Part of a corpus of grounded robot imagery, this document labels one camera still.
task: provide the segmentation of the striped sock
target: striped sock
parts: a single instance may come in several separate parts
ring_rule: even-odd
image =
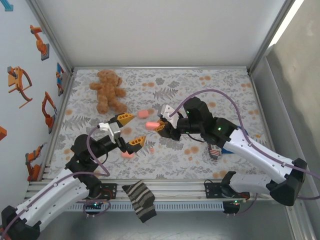
[[[132,185],[124,185],[122,189],[128,195],[135,214],[141,222],[144,223],[157,215],[154,205],[155,196],[142,181]]]

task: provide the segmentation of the brown teddy bear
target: brown teddy bear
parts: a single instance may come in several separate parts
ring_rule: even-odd
[[[125,113],[128,110],[127,106],[116,99],[116,97],[122,98],[127,94],[126,90],[118,87],[122,83],[122,78],[112,70],[102,70],[96,75],[101,83],[90,83],[90,89],[97,90],[96,109],[98,112],[106,114],[109,107],[112,107],[117,113]]]

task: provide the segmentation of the pink object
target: pink object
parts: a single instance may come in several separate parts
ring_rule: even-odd
[[[141,119],[146,119],[147,117],[149,117],[148,110],[138,111],[138,117],[141,118]]]
[[[160,126],[160,123],[159,122],[153,122],[153,121],[148,121],[146,124],[145,124],[145,128],[149,131],[153,131],[155,130],[157,127]]]
[[[134,153],[129,154],[129,153],[126,151],[126,152],[122,152],[122,153],[121,153],[121,156],[122,156],[124,159],[132,159],[132,158],[135,156],[135,154],[134,154]]]

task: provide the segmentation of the floral tablecloth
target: floral tablecloth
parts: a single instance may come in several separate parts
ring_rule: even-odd
[[[225,92],[236,102],[249,135],[270,147],[246,69],[122,68],[115,71],[123,79],[120,87],[127,91],[127,96],[119,100],[127,104],[128,112],[136,115],[140,110],[148,110],[150,116],[147,119],[136,117],[122,128],[122,136],[126,141],[145,135],[146,143],[131,159],[122,158],[118,149],[109,153],[104,165],[111,179],[220,179],[227,171],[261,173],[236,154],[224,154],[221,159],[213,160],[206,143],[196,142],[186,135],[182,136],[181,141],[173,141],[145,128],[146,122],[158,120],[157,112],[162,104],[175,108],[192,93],[214,88]],[[113,110],[105,115],[97,112],[96,91],[89,89],[90,83],[99,81],[97,72],[91,69],[78,70],[76,73],[50,163],[49,178],[54,178],[70,160],[73,155],[70,147],[78,135],[88,133],[98,123],[106,122],[116,114]],[[239,124],[233,106],[223,96],[209,92],[198,97],[207,103],[213,116]],[[101,131],[93,135],[95,139],[103,136]],[[102,170],[97,168],[96,172],[102,173]]]

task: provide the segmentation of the teddy bear head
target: teddy bear head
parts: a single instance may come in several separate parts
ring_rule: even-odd
[[[115,71],[112,70],[102,70],[96,74],[99,80],[103,84],[112,84],[113,86],[120,86],[122,83],[122,78],[119,77]]]

